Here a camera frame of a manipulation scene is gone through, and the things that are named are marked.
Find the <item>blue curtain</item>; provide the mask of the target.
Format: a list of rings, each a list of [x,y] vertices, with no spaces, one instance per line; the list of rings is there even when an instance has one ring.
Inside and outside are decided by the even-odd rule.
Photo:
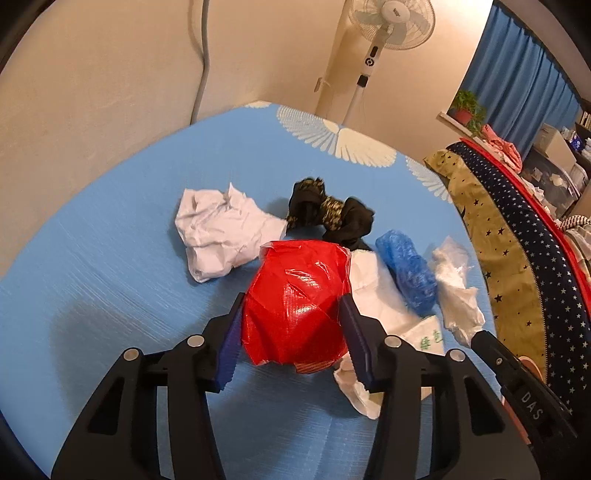
[[[543,124],[571,127],[580,96],[543,44],[494,2],[460,86],[486,109],[485,122],[527,155]]]

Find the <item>white cardboard box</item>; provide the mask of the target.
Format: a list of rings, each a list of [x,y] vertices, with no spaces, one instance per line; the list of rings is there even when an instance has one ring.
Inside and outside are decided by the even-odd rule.
[[[570,171],[576,164],[576,158],[560,131],[549,124],[543,123],[540,127],[534,148],[562,170]]]

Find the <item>grey striped cloth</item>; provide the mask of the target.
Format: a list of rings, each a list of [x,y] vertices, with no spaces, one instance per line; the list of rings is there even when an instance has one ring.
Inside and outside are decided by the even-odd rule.
[[[591,254],[590,218],[584,215],[571,215],[561,222],[560,230],[574,243],[583,258],[589,261]]]

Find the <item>white standing fan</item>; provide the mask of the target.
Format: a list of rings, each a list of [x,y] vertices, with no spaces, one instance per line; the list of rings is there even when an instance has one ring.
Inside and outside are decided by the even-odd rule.
[[[361,103],[363,92],[384,49],[415,49],[431,38],[436,25],[435,10],[429,0],[353,1],[349,20],[370,42],[370,47],[363,57],[360,75],[356,79],[356,88],[342,126],[351,124],[353,112]]]

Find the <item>white paper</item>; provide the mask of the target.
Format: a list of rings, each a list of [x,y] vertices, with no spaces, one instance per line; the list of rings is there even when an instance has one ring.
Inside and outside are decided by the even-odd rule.
[[[233,185],[224,192],[184,190],[174,225],[185,247],[188,273],[198,283],[228,275],[287,233],[287,221],[266,213]]]

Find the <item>star patterned quilt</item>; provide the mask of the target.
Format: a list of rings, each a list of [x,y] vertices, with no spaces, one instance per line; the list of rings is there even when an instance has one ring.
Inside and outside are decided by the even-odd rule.
[[[590,414],[590,285],[517,175],[463,139],[425,160],[444,182],[485,277],[498,338],[529,357],[577,418]]]

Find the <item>red plastic bag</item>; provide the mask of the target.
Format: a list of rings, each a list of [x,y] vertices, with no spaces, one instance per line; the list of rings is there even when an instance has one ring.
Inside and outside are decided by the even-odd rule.
[[[349,249],[322,240],[273,241],[245,295],[242,346],[252,364],[327,369],[348,352],[339,300],[352,292]]]

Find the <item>white bag green print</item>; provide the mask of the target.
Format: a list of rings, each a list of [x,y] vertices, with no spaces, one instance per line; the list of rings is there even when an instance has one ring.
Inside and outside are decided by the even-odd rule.
[[[387,334],[397,335],[416,349],[430,354],[445,353],[438,317],[421,317],[409,309],[391,272],[377,253],[353,251],[349,282],[360,313],[379,320]],[[372,394],[363,387],[353,371],[351,356],[345,355],[335,363],[334,377],[356,411],[371,420],[379,417],[383,395]]]

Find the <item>white plastic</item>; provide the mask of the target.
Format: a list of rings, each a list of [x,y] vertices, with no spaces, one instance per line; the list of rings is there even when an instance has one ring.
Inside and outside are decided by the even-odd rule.
[[[470,348],[484,329],[485,316],[478,306],[477,287],[467,285],[470,270],[466,249],[451,237],[432,252],[430,267],[438,284],[438,303],[445,328],[456,341]]]

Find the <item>potted green plant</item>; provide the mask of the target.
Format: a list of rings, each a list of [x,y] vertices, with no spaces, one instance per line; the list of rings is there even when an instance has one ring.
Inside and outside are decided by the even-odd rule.
[[[465,126],[473,136],[483,137],[487,110],[478,101],[476,94],[460,89],[450,107],[452,117]]]

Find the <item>black patterned scrunchie cloth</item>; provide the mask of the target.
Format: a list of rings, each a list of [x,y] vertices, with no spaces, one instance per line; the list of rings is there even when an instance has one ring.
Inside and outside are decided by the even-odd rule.
[[[288,201],[287,230],[322,226],[322,238],[355,250],[370,250],[363,237],[370,234],[375,212],[355,197],[339,200],[325,193],[322,178],[305,178],[294,183]]]

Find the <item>dark bookshelf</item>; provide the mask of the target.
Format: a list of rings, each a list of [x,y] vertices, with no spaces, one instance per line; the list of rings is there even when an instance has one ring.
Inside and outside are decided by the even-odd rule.
[[[579,153],[587,160],[590,160],[590,113],[590,101],[582,99],[580,102],[580,112],[577,114],[574,129],[580,138]]]

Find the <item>pink clothes pile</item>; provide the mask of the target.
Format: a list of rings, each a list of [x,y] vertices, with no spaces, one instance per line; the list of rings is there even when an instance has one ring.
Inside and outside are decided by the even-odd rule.
[[[520,174],[523,169],[523,161],[516,146],[499,137],[489,124],[482,127],[481,133],[484,140],[501,155],[503,162],[516,174]]]

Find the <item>clear storage box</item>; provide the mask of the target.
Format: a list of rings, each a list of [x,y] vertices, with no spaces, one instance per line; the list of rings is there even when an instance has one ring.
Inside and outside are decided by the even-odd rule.
[[[535,148],[525,157],[521,176],[543,191],[546,204],[556,219],[570,213],[579,198],[568,174]]]

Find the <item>pink round bin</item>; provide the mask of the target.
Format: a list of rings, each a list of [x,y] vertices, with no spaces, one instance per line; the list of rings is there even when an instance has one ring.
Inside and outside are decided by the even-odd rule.
[[[541,370],[539,369],[538,365],[530,357],[520,356],[519,360],[526,367],[526,369],[529,370],[538,380],[540,380],[541,382],[544,382]],[[511,420],[513,421],[513,423],[517,427],[517,430],[519,431],[525,444],[530,445],[531,441],[530,441],[530,438],[527,434],[527,431],[524,428],[522,422],[519,420],[519,418],[515,414],[511,405],[507,402],[507,400],[504,397],[501,398],[501,403],[502,403],[503,407],[505,408],[505,410],[507,411],[509,417],[511,418]]]

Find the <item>blue plastic bag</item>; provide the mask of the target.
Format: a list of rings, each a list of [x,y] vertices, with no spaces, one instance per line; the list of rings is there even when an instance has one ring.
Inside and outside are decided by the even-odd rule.
[[[418,316],[429,316],[437,302],[438,283],[411,238],[399,230],[389,230],[376,240],[376,249],[408,307]]]

